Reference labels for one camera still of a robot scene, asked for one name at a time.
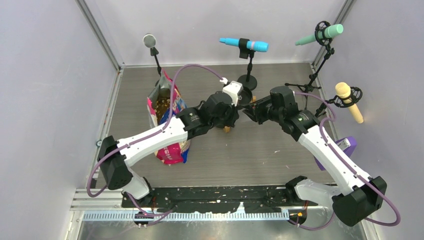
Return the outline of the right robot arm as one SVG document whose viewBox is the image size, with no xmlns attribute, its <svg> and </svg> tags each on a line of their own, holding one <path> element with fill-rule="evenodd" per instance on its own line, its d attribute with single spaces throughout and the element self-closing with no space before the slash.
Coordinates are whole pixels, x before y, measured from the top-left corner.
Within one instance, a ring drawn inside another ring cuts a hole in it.
<svg viewBox="0 0 424 240">
<path fill-rule="evenodd" d="M 288 203 L 299 205 L 309 201 L 330 208 L 349 227 L 381 208 L 386 181 L 380 176 L 370 176 L 357 166 L 329 137 L 314 114 L 299 110 L 295 93 L 290 88 L 272 88 L 269 96 L 244 106 L 243 112 L 258 124 L 278 123 L 285 133 L 312 153 L 336 183 L 330 186 L 298 176 L 285 185 Z"/>
</svg>

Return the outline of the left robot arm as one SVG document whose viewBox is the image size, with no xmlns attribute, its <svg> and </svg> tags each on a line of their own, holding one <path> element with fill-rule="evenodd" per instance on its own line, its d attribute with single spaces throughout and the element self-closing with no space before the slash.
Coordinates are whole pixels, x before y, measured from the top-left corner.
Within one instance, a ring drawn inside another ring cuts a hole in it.
<svg viewBox="0 0 424 240">
<path fill-rule="evenodd" d="M 111 135 L 104 138 L 97 167 L 103 174 L 105 187 L 122 189 L 141 207 L 148 207 L 154 199 L 151 187 L 131 167 L 160 149 L 205 135 L 216 126 L 234 127 L 239 118 L 238 101 L 237 93 L 217 91 L 197 107 L 185 108 L 167 122 L 138 135 L 120 140 Z"/>
</svg>

